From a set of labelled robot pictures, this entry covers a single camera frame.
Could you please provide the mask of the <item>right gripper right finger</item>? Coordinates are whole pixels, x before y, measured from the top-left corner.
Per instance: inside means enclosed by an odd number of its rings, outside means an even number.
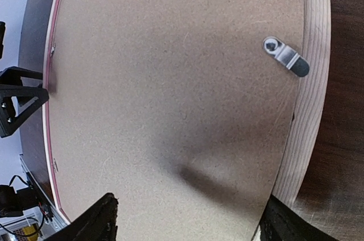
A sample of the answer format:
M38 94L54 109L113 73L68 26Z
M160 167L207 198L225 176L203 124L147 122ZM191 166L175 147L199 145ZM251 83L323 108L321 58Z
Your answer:
M259 226L259 240L337 240L303 220L275 196L270 196Z

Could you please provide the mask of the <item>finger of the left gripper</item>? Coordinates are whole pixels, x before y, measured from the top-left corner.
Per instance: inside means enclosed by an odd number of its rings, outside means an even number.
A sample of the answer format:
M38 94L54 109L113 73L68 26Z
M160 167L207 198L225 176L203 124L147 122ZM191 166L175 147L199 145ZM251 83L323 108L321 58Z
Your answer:
M43 74L20 67L1 71L1 138L11 136L49 100L43 85L26 86L23 78L43 80Z

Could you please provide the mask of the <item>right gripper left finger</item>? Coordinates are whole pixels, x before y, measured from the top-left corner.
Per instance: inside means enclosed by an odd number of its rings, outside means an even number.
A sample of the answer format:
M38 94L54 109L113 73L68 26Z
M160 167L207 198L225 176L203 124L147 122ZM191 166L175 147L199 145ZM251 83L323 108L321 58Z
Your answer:
M106 193L67 227L47 238L48 241L115 241L117 237L118 200Z

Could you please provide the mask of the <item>brown backing board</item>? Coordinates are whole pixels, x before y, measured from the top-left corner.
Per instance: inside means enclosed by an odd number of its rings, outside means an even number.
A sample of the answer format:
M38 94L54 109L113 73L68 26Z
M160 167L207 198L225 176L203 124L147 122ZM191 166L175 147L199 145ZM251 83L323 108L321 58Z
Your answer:
M118 240L250 240L299 79L303 0L55 0L48 148L74 221L107 192Z

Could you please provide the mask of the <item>pink wooden picture frame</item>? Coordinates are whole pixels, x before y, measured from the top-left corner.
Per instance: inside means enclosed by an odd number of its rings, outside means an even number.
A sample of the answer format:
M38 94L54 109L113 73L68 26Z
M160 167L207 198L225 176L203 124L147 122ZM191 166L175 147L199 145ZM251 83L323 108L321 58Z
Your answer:
M60 0L53 0L49 16L43 63L43 86L50 90L53 36ZM301 78L283 161L273 195L292 208L303 183L316 142L324 107L330 63L330 0L304 0L303 55L308 56L310 74ZM43 136L47 168L56 212L65 223L69 218L61 207L56 183L56 165L52 157L49 127L49 102L42 108Z

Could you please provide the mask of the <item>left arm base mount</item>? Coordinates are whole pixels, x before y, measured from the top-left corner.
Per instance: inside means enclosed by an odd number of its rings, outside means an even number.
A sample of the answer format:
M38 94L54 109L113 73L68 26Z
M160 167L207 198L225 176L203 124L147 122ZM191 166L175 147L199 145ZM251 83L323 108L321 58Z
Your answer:
M13 181L16 178L19 178L26 187L16 190L13 187ZM40 201L27 180L25 181L20 176L15 175L9 185L1 185L1 218L20 217L24 215L26 210L34 207L38 207L40 210Z

